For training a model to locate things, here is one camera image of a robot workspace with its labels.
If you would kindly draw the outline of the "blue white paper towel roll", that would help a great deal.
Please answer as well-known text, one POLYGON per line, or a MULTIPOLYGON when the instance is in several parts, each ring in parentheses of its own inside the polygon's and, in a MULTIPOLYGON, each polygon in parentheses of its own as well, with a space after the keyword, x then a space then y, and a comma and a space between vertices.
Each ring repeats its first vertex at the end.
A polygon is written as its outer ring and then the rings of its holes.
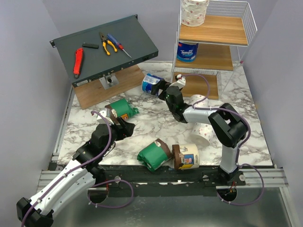
POLYGON ((152 85, 164 81, 164 78, 147 73, 142 81, 142 91, 151 94, 152 85))

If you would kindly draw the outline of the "green wrapped roll near left arm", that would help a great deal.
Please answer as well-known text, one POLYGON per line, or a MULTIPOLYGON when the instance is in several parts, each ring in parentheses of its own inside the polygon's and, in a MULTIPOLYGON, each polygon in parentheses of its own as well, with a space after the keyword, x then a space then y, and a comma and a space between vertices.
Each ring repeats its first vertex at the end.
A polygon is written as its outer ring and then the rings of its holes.
POLYGON ((110 103, 105 108, 110 109, 115 117, 121 117, 123 120, 130 119, 139 113, 138 108, 133 107, 125 98, 110 103))

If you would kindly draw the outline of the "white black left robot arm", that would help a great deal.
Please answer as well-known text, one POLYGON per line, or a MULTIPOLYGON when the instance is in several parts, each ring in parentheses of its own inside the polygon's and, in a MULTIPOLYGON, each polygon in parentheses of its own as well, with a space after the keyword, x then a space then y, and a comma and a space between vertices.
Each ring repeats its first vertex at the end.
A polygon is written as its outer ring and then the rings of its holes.
POLYGON ((135 124, 122 118, 106 120, 79 147, 67 166, 40 192, 17 202, 17 216, 23 227, 50 227, 57 213, 90 187, 107 185, 105 170, 99 166, 116 141, 132 136, 135 124))

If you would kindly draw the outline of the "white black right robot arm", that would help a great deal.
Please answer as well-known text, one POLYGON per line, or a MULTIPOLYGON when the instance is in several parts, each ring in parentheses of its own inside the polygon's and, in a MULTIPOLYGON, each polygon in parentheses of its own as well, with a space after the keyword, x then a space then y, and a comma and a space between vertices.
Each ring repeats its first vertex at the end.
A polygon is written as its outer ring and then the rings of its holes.
POLYGON ((231 104, 220 107, 196 107, 184 102, 177 83, 161 79, 151 85, 151 94, 166 102, 176 121, 182 123, 204 123, 212 126, 222 144, 222 159, 218 168, 218 181, 229 185, 239 170, 237 165, 240 147, 249 139, 251 128, 231 104))

